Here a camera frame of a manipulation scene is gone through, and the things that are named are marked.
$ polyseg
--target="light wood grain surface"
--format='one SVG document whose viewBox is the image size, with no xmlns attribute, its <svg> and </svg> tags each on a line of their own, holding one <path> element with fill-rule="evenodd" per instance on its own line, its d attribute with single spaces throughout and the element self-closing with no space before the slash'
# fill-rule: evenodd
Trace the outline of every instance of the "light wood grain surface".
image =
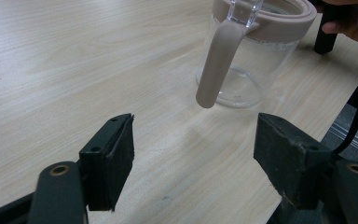
<svg viewBox="0 0 358 224">
<path fill-rule="evenodd" d="M 195 101 L 212 0 L 0 0 L 0 206 L 133 113 L 117 211 L 91 223 L 265 223 L 280 201 L 253 159 L 258 111 L 320 140 L 358 84 L 358 44 L 313 52 L 319 17 L 263 104 Z"/>
</svg>

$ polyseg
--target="wooden table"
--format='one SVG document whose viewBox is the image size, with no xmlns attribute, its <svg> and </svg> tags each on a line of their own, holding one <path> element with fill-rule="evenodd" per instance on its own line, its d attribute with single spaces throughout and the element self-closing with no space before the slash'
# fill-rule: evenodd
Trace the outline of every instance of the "wooden table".
<svg viewBox="0 0 358 224">
<path fill-rule="evenodd" d="M 265 223 L 280 196 L 253 159 L 258 111 L 320 140 L 358 85 L 358 44 L 313 52 L 319 18 L 263 104 L 195 93 L 212 0 L 0 1 L 0 206 L 133 113 L 135 160 L 115 213 L 91 223 Z"/>
</svg>

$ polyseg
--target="clear plastic pitcher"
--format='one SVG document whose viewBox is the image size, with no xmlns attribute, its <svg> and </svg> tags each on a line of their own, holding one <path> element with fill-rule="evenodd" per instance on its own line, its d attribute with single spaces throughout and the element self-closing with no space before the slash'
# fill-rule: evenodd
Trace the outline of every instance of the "clear plastic pitcher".
<svg viewBox="0 0 358 224">
<path fill-rule="evenodd" d="M 307 0 L 264 0 L 249 26 L 256 0 L 214 0 L 197 101 L 231 107 L 260 103 L 282 65 L 316 17 Z"/>
</svg>

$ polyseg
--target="beige lid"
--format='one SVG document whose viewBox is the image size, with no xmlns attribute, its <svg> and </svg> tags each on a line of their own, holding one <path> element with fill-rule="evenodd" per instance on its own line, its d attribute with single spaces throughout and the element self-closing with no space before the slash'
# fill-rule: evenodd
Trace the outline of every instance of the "beige lid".
<svg viewBox="0 0 358 224">
<path fill-rule="evenodd" d="M 229 6 L 229 0 L 213 1 L 213 14 L 220 22 L 227 18 Z M 264 0 L 255 19 L 260 26 L 246 36 L 266 42 L 297 41 L 305 36 L 315 17 L 316 9 L 308 0 Z"/>
</svg>

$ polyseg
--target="transparent jug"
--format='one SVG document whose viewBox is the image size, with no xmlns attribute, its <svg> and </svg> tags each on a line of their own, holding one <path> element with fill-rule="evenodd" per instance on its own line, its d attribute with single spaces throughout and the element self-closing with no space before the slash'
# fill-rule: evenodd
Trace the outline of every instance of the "transparent jug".
<svg viewBox="0 0 358 224">
<path fill-rule="evenodd" d="M 230 107 L 260 103 L 316 17 L 307 0 L 264 0 L 254 24 L 246 28 L 249 10 L 254 9 L 249 2 L 257 0 L 241 5 L 240 1 L 213 2 L 197 74 L 196 98 L 202 107 L 210 108 L 214 102 Z"/>
</svg>

